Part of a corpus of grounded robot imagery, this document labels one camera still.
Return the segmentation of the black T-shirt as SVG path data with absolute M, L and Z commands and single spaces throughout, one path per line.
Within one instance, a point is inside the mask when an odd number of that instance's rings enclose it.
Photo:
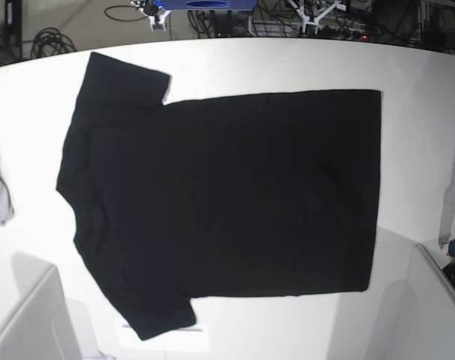
M 102 293 L 148 340 L 191 300 L 369 287 L 382 94 L 246 94 L 164 104 L 170 77 L 92 53 L 57 191 Z

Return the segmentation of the white partition panel right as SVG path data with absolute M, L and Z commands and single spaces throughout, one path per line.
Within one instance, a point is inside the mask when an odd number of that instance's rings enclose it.
M 417 303 L 408 358 L 455 359 L 455 290 L 421 244 L 414 248 L 407 280 Z

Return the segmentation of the white partition panel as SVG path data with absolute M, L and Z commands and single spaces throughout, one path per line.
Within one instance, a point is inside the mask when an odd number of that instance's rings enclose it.
M 421 244 L 414 248 L 407 280 L 417 303 L 408 358 L 455 359 L 455 290 Z
M 81 359 L 58 270 L 47 267 L 0 325 L 0 359 Z

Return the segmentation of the black power strip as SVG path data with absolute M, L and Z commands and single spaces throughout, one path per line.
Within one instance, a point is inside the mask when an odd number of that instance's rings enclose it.
M 328 25 L 315 28 L 307 26 L 305 31 L 301 29 L 298 31 L 297 37 L 299 38 L 319 38 L 325 40 L 340 40 L 340 41 L 368 41 L 368 35 L 343 27 L 331 27 Z

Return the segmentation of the blue box at top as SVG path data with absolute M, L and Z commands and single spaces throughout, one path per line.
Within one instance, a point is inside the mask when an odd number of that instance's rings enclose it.
M 153 2 L 168 11 L 231 10 L 251 11 L 258 0 L 159 0 Z

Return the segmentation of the white partition panel left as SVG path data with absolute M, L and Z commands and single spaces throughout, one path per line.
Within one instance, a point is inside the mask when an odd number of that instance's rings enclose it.
M 0 359 L 81 359 L 58 270 L 47 267 L 0 325 Z

